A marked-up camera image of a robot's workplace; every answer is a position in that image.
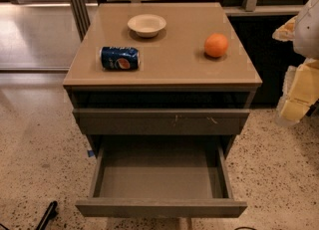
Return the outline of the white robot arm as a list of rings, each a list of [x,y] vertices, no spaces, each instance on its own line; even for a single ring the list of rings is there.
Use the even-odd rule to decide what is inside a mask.
[[[296,16],[274,31],[272,38],[291,41],[294,52],[305,58],[298,67],[288,67],[276,109],[277,123],[292,126],[319,100],[319,0],[308,0]]]

